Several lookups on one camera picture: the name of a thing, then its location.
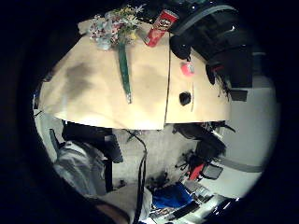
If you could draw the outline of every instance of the green stem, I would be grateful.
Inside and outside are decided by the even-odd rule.
[[[130,89],[127,56],[125,52],[125,44],[119,43],[118,50],[119,50],[119,63],[120,63],[120,70],[121,70],[122,86],[126,94],[128,104],[130,104],[132,102],[132,96],[131,96],[131,89]]]

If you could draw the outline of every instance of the flowers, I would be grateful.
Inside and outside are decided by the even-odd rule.
[[[88,30],[90,39],[96,41],[98,47],[104,50],[115,47],[119,43],[131,43],[135,39],[135,30],[140,24],[136,15],[143,11],[143,6],[128,5],[114,9],[107,12],[104,18],[95,15]]]

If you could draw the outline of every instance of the red can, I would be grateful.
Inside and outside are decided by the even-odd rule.
[[[145,39],[146,45],[150,47],[155,47],[165,32],[170,28],[170,26],[178,19],[178,15],[172,11],[164,9],[155,23],[153,23],[151,29],[149,30],[148,36]]]

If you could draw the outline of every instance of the bouquet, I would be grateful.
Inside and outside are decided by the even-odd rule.
[[[130,44],[135,39],[135,31],[140,24],[136,15],[143,11],[143,6],[131,7],[128,5],[114,9],[107,12],[104,18],[101,18],[100,15],[95,15],[93,23],[88,30],[90,39],[97,43],[99,49],[118,49],[122,86],[129,104],[132,102],[132,96],[125,45]]]

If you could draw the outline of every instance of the table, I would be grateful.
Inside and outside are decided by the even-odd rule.
[[[90,22],[80,23],[79,30]],[[117,51],[102,51],[83,36],[54,67],[52,80],[43,83],[39,109],[59,119],[116,129],[160,130],[166,122],[228,119],[230,103],[223,94],[218,97],[217,84],[209,84],[205,62],[195,52],[193,77],[182,75],[183,61],[170,53],[167,101],[169,34],[150,48],[142,39],[149,29],[142,23],[141,37],[127,47],[132,104],[127,104],[122,88]],[[193,110],[192,104],[182,106],[178,100],[181,92],[192,89]]]

